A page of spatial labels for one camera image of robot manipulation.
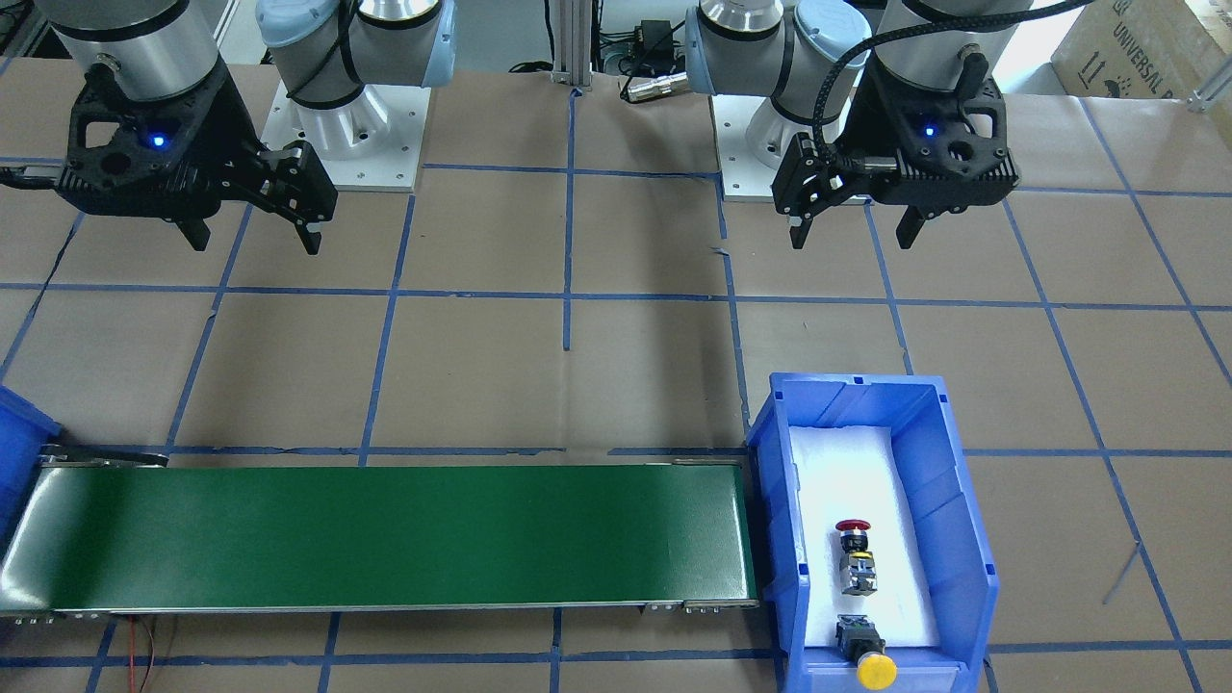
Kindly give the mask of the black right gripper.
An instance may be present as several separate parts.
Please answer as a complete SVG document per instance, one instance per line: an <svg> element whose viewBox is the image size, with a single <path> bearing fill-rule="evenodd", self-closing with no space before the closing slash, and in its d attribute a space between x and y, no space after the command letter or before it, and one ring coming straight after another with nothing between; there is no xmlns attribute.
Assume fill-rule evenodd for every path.
<svg viewBox="0 0 1232 693"><path fill-rule="evenodd" d="M225 60L171 97L137 101L101 63L73 105L55 192L85 215L176 219L193 252L223 200L255 201L274 166ZM306 253L320 254L322 222L294 221Z"/></svg>

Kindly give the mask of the blue bin beside left arm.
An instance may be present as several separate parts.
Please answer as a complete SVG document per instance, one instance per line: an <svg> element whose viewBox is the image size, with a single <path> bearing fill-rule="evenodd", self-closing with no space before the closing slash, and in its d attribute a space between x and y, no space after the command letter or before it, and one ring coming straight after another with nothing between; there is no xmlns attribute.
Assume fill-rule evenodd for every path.
<svg viewBox="0 0 1232 693"><path fill-rule="evenodd" d="M999 580L938 376L772 372L747 438L784 692L973 692Z"/></svg>

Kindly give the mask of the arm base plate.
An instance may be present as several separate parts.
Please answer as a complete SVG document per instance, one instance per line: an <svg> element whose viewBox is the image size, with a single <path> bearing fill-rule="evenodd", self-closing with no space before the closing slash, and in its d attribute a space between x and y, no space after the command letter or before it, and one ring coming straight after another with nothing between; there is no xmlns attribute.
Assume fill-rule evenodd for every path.
<svg viewBox="0 0 1232 693"><path fill-rule="evenodd" d="M812 128L784 117L770 97L716 95L711 106L724 199L771 203L784 149Z"/></svg>
<svg viewBox="0 0 1232 693"><path fill-rule="evenodd" d="M314 110L287 97L280 84L261 141L274 149L308 141L339 192L410 194L432 92L428 88L367 85L350 104Z"/></svg>

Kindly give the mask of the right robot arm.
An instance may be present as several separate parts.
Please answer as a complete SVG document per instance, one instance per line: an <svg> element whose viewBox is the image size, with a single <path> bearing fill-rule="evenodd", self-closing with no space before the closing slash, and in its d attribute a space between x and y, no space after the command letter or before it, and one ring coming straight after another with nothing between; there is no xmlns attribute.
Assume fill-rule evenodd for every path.
<svg viewBox="0 0 1232 693"><path fill-rule="evenodd" d="M200 9L188 1L39 1L83 67L64 162L5 166L2 184L52 190L84 215L158 218L197 252L225 200L278 215L310 255L336 208L326 162L392 129L378 85L442 88L455 72L448 1L260 1L255 17L294 141L265 146Z"/></svg>

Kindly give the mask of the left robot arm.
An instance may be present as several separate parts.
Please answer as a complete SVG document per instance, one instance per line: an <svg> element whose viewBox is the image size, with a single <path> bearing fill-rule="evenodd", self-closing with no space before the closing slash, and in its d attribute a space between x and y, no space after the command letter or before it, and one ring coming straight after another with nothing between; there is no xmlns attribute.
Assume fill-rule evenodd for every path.
<svg viewBox="0 0 1232 693"><path fill-rule="evenodd" d="M993 67L1016 25L1078 1L888 1L877 25L846 1L700 1L683 20L690 88L768 97L795 126L770 190L802 248L857 196L899 206L914 244L942 215L1000 203L1019 184Z"/></svg>

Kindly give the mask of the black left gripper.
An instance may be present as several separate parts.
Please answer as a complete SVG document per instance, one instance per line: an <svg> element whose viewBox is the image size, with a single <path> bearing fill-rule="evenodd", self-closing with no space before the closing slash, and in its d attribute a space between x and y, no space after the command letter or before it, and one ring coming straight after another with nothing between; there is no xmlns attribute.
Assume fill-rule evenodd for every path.
<svg viewBox="0 0 1232 693"><path fill-rule="evenodd" d="M835 146L840 159L862 164L859 194L908 206L896 227L901 249L930 219L919 207L994 205L1019 181L1005 101L982 53L958 55L958 84L947 90L917 88L875 59ZM804 249L809 228L812 215L788 216L792 249Z"/></svg>

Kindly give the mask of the blue bin beside right arm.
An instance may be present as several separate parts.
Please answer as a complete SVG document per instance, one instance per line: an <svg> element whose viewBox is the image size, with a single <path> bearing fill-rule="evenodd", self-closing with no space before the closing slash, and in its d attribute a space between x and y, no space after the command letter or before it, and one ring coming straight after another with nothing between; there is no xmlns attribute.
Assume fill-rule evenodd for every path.
<svg viewBox="0 0 1232 693"><path fill-rule="evenodd" d="M1 552L12 543L43 445L62 433L30 400L1 386Z"/></svg>

